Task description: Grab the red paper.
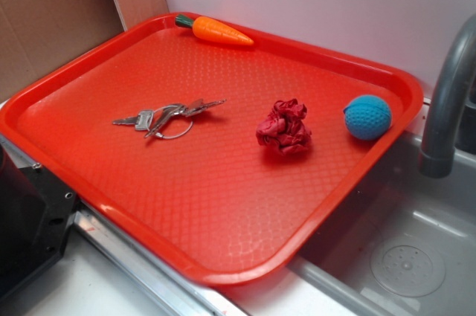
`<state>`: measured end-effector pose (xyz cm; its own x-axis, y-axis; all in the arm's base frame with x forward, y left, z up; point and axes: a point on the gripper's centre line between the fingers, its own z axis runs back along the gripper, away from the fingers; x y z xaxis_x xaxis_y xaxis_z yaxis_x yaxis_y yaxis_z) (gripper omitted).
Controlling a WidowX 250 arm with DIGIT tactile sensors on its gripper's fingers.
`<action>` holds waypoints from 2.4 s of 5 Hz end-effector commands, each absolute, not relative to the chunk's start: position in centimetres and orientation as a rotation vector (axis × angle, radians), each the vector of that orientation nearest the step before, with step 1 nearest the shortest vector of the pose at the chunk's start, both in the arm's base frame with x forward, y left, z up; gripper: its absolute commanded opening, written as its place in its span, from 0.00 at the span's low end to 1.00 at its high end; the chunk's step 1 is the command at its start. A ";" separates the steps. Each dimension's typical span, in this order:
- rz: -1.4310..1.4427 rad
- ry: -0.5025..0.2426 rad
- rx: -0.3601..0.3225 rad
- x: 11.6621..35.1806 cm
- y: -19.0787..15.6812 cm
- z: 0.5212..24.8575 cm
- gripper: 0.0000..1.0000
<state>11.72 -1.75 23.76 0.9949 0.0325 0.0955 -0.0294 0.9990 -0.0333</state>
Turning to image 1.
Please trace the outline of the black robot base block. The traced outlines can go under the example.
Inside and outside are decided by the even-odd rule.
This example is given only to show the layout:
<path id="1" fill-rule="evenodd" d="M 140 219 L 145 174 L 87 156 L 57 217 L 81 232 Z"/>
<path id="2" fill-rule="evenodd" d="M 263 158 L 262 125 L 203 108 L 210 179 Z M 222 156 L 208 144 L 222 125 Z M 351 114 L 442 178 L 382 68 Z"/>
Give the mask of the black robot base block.
<path id="1" fill-rule="evenodd" d="M 58 262 L 77 194 L 45 167 L 17 167 L 1 149 L 1 301 Z"/>

